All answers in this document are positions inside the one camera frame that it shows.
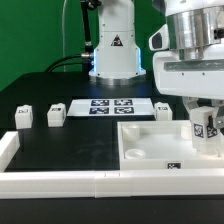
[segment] green wall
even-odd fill
[[[0,90],[24,73],[41,72],[63,56],[64,0],[0,1]],[[135,0],[136,42],[142,48],[142,66],[152,70],[148,38],[165,22],[151,0]],[[92,39],[98,41],[97,12],[89,13]],[[66,55],[84,51],[80,1],[69,0],[65,18]],[[70,70],[81,70],[80,66]]]

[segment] white block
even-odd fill
[[[32,106],[24,105],[17,107],[15,121],[17,129],[31,128],[33,123]]]
[[[213,107],[199,107],[191,110],[193,147],[204,154],[217,154],[221,147],[220,130],[209,122],[212,118]]]
[[[48,127],[62,127],[66,118],[65,104],[53,104],[47,113]]]
[[[172,121],[173,112],[168,103],[155,104],[155,118],[157,121]]]

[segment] black tabletop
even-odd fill
[[[145,82],[110,87],[90,83],[82,73],[23,75],[0,95],[2,133],[15,130],[17,106],[32,105],[34,117],[31,129],[19,130],[21,147],[6,172],[119,169],[117,122],[153,120],[153,116],[67,117],[63,128],[48,128],[47,112],[58,103],[64,103],[68,110],[73,99],[163,100],[152,80],[149,74]],[[177,100],[170,97],[172,107]]]
[[[180,97],[158,93],[153,75],[132,86],[88,82],[82,73],[30,73],[0,92],[0,137],[15,129],[17,106],[32,105],[33,126],[19,130],[21,147],[6,172],[119,170],[117,122],[153,120],[153,116],[66,118],[48,128],[52,104],[73,99],[151,98],[169,103],[173,117],[187,119]],[[70,198],[0,200],[0,223],[223,223],[223,196]]]

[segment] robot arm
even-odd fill
[[[133,0],[102,0],[99,12],[99,44],[94,50],[90,80],[126,85],[145,79],[141,53],[135,43]]]
[[[149,39],[150,49],[160,51],[153,57],[157,88],[162,94],[183,97],[192,123],[193,145],[196,137],[209,142],[224,130],[224,2],[152,2],[160,12],[165,6],[167,21]],[[198,98],[212,99],[213,107],[198,107]],[[196,136],[201,127],[204,135]]]

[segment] white plastic frame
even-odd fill
[[[18,133],[7,132],[0,141],[0,199],[224,194],[223,168],[4,173],[18,148]]]

